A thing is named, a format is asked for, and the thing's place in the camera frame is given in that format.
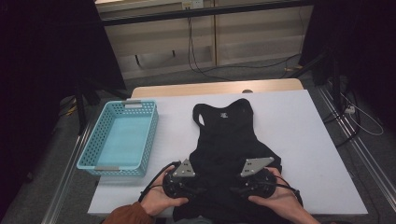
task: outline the brown sleeve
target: brown sleeve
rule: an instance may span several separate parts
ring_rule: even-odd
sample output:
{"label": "brown sleeve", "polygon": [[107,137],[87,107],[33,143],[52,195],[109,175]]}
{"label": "brown sleeve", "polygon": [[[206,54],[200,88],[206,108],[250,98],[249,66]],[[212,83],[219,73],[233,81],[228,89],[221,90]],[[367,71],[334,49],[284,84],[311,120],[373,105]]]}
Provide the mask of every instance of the brown sleeve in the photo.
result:
{"label": "brown sleeve", "polygon": [[140,203],[134,203],[114,209],[103,224],[152,224],[153,220]]}

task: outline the person's arm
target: person's arm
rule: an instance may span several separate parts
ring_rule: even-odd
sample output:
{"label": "person's arm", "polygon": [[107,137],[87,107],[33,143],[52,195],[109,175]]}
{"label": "person's arm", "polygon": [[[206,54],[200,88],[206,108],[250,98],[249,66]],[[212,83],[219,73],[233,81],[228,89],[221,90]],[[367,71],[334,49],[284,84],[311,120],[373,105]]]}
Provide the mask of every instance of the person's arm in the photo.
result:
{"label": "person's arm", "polygon": [[114,209],[103,224],[151,224],[154,216],[168,207],[181,206],[187,203],[187,198],[172,199],[163,192],[163,178],[174,166],[168,167],[153,183],[152,189],[146,194],[141,203],[124,205]]}
{"label": "person's arm", "polygon": [[[273,175],[280,175],[276,168],[267,168]],[[286,185],[280,178],[276,179],[278,184]],[[295,224],[319,224],[297,201],[293,192],[289,189],[276,188],[274,194],[264,199],[259,196],[249,196],[248,199],[258,205],[266,206],[274,210],[281,217],[295,223]]]}

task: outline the logo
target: logo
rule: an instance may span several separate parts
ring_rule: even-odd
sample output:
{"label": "logo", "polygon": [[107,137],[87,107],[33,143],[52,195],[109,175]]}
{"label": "logo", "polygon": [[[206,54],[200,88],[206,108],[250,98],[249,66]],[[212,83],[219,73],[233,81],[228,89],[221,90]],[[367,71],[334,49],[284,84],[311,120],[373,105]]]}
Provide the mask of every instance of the logo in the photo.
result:
{"label": "logo", "polygon": [[227,118],[228,118],[227,113],[220,113],[220,116],[221,116],[222,118],[224,118],[224,119],[227,119]]}

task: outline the person's left hand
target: person's left hand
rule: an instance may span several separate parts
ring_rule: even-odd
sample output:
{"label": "person's left hand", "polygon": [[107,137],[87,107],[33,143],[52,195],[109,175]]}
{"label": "person's left hand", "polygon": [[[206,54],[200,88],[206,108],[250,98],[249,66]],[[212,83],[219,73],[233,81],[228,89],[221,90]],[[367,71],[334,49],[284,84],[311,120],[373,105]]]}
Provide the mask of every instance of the person's left hand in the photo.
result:
{"label": "person's left hand", "polygon": [[168,207],[181,206],[183,203],[187,203],[187,198],[172,199],[166,196],[163,191],[163,178],[165,174],[174,169],[174,166],[168,167],[158,178],[153,182],[151,186],[157,186],[148,191],[143,201],[140,203],[145,209],[146,213],[150,216],[156,216]]}

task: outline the basket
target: basket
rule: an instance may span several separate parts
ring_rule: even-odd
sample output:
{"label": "basket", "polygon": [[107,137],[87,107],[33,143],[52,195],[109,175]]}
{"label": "basket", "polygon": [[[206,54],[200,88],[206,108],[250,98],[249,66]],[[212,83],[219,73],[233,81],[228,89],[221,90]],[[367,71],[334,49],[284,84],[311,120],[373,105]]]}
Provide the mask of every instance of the basket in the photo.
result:
{"label": "basket", "polygon": [[106,103],[77,168],[92,175],[144,176],[157,122],[155,101]]}

